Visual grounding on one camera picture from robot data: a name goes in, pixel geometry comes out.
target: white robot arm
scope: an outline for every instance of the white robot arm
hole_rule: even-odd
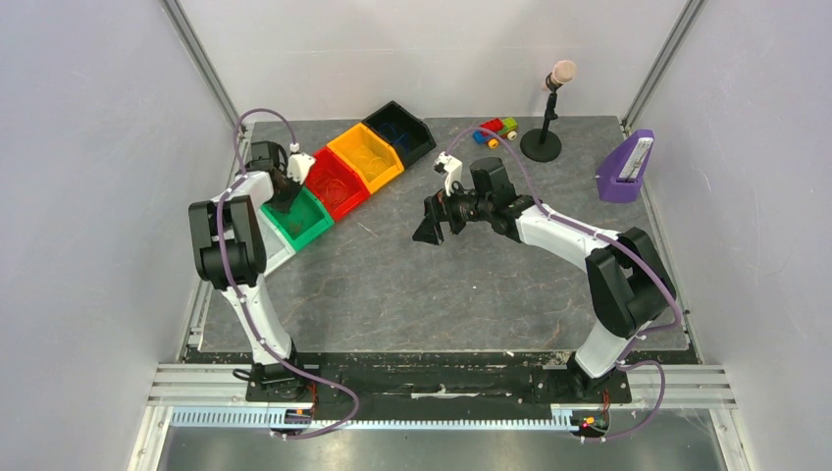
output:
[[[675,297],[675,288],[650,237],[637,228],[625,233],[595,228],[545,204],[542,211],[530,196],[515,193],[498,158],[481,159],[470,166],[474,189],[462,187],[461,168],[457,159],[440,154],[434,170],[445,174],[444,188],[425,199],[425,219],[413,239],[439,245],[443,241],[440,222],[449,223],[451,232],[458,234],[467,222],[486,221],[498,234],[540,247],[587,273],[598,322],[567,368],[575,374],[579,389],[594,389],[606,379],[633,337],[667,307],[647,275],[598,235],[617,239],[633,250]],[[555,219],[578,223],[593,235]],[[624,270],[630,268],[633,273],[627,277]]]
[[[272,299],[265,290],[266,249],[255,214],[272,198],[274,190],[268,172],[249,172],[245,177],[237,178],[244,182],[227,199],[223,215],[226,230],[221,236],[226,239],[234,282],[245,296],[251,324],[256,326],[262,342],[251,332],[240,301],[228,284],[220,258],[216,234],[219,196],[193,203],[188,208],[194,261],[199,276],[211,282],[234,309],[251,343],[254,363],[270,365],[277,360],[265,350],[264,343],[282,358],[289,358],[292,352],[291,338],[281,326]]]

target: yellow bin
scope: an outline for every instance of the yellow bin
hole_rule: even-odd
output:
[[[327,144],[361,177],[371,193],[404,172],[395,150],[369,128],[357,124]]]

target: metronome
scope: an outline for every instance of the metronome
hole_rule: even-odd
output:
[[[635,131],[604,159],[596,172],[601,201],[632,203],[639,198],[654,140],[650,130]]]

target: black bin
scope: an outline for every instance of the black bin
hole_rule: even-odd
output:
[[[405,169],[437,146],[431,131],[422,120],[394,101],[368,116],[362,123],[392,146]]]

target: white wall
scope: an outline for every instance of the white wall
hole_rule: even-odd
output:
[[[182,0],[237,109],[363,118],[542,114],[542,82],[578,64],[562,115],[626,113],[685,0]]]
[[[0,31],[0,469],[125,469],[231,130],[156,1],[3,2]]]
[[[759,469],[832,460],[832,4],[707,2],[638,126],[706,359]]]

